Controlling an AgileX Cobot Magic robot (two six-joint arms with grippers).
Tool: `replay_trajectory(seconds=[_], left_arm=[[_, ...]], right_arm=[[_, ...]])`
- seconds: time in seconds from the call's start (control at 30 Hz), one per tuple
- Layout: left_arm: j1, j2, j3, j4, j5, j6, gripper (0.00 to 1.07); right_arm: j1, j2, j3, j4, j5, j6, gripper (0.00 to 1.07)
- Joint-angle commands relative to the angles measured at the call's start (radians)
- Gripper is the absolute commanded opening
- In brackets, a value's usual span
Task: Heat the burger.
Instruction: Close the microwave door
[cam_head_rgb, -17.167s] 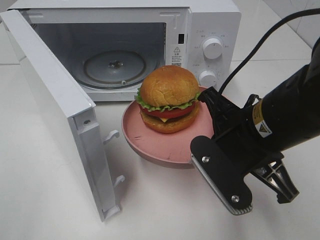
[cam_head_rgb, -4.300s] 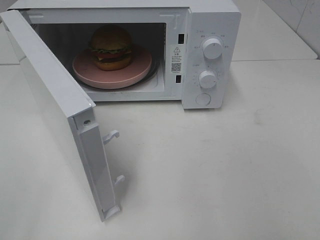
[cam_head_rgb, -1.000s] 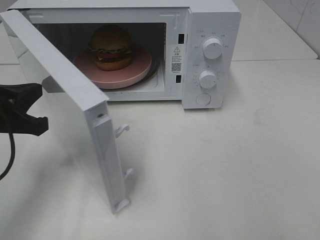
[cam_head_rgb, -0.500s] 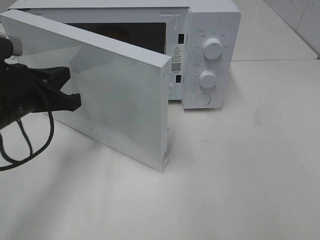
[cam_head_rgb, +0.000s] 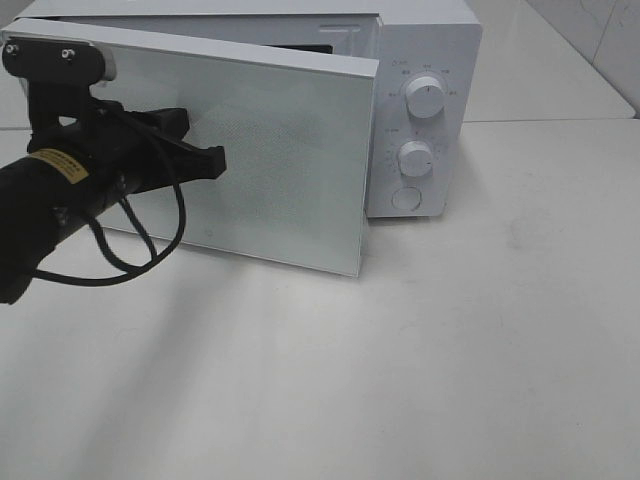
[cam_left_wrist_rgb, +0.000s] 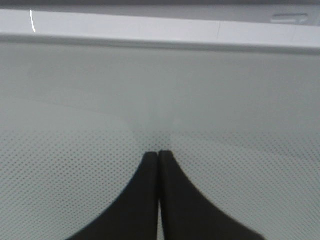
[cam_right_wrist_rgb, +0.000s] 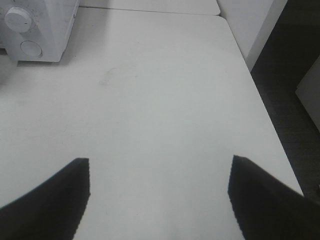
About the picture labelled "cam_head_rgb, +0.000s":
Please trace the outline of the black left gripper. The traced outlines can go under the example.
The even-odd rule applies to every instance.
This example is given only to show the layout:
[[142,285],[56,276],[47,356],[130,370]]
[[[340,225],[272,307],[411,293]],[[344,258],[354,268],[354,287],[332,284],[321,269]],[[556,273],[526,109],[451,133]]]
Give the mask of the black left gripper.
[[[87,85],[31,82],[32,137],[24,159],[26,220],[96,218],[128,195],[226,171],[222,146],[184,143],[184,108],[127,112]],[[166,152],[172,174],[166,173]]]

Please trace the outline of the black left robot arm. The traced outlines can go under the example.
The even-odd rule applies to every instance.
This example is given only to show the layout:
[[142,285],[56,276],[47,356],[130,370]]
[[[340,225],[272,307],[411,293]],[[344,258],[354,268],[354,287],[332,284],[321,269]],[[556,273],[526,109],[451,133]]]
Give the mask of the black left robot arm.
[[[90,86],[28,84],[32,135],[27,153],[1,169],[1,301],[15,303],[34,279],[80,287],[113,286],[156,267],[186,230],[182,184],[215,180],[226,170],[221,146],[197,148],[183,138],[190,128],[183,108],[127,111],[100,100]],[[129,196],[169,187],[178,225],[164,250],[135,215]],[[118,205],[145,243],[150,258],[135,265],[109,246],[98,218]],[[119,270],[106,278],[80,278],[40,269],[56,247],[89,227],[103,257]]]

